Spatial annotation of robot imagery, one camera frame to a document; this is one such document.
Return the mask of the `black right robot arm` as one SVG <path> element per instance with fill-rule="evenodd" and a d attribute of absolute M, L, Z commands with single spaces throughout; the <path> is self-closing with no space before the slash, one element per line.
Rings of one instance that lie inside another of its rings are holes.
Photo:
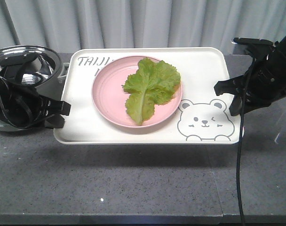
<path fill-rule="evenodd" d="M 286 36 L 280 41 L 236 37 L 236 44 L 245 45 L 253 59 L 241 76 L 219 81 L 216 95 L 234 96 L 229 107 L 231 116 L 270 106 L 286 97 Z"/>

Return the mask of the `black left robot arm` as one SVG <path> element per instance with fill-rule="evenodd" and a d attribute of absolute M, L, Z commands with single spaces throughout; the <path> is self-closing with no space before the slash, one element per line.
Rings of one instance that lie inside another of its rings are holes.
<path fill-rule="evenodd" d="M 0 75 L 0 121 L 19 129 L 64 126 L 63 116 L 70 114 L 71 105 L 41 95 L 34 85 L 16 83 Z"/>

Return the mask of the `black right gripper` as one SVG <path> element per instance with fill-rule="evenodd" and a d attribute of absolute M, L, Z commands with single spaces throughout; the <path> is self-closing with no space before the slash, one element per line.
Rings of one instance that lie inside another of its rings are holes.
<path fill-rule="evenodd" d="M 286 97 L 286 58 L 253 59 L 243 76 L 218 81 L 214 91 L 217 96 L 234 95 L 229 107 L 231 116 L 241 114 L 243 107 L 244 114 L 268 107 Z"/>

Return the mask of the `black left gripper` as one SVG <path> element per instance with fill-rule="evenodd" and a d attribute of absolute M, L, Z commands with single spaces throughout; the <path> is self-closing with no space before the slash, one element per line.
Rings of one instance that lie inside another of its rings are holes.
<path fill-rule="evenodd" d="M 63 128 L 61 115 L 69 116 L 71 105 L 40 95 L 36 87 L 41 83 L 24 85 L 0 80 L 0 121 L 20 129 L 43 124 L 47 129 Z"/>

